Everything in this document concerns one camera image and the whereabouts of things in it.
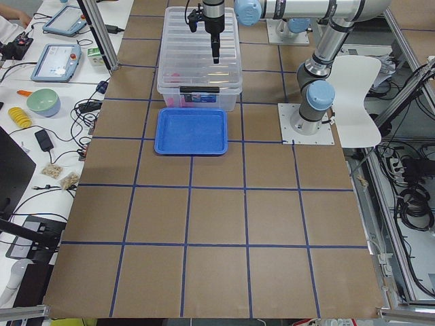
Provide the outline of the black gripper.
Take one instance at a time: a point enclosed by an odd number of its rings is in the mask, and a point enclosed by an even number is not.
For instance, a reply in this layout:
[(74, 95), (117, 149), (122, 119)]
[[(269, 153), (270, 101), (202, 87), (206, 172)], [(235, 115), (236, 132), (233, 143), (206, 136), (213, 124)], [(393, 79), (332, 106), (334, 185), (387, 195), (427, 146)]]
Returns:
[(224, 0), (203, 0), (203, 20), (205, 30), (211, 34), (211, 49), (214, 64), (220, 62), (220, 33), (224, 30), (225, 26), (224, 10)]

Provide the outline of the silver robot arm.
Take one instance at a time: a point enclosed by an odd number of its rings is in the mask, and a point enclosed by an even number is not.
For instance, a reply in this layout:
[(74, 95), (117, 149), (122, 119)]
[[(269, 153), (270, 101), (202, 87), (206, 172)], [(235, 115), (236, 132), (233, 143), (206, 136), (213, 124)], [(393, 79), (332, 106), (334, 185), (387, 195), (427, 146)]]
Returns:
[(332, 105), (331, 96), (326, 107), (321, 108), (313, 91), (333, 90), (326, 81), (338, 51), (353, 30), (355, 22), (370, 20), (383, 13), (390, 1), (235, 1), (234, 12), (244, 26), (270, 18), (284, 20), (291, 18), (321, 18), (328, 20), (328, 26), (321, 36), (312, 57), (297, 71), (297, 80), (302, 95), (302, 104), (291, 117), (292, 128), (299, 134), (315, 134), (321, 120)]

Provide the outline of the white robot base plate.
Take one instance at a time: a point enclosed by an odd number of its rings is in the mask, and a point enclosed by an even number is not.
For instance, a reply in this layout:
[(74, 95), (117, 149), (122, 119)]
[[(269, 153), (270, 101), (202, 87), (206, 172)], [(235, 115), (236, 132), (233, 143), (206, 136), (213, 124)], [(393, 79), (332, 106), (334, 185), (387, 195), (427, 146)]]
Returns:
[(288, 145), (333, 145), (327, 113), (318, 122), (308, 122), (299, 115), (298, 103), (279, 103), (279, 123), (282, 143)]

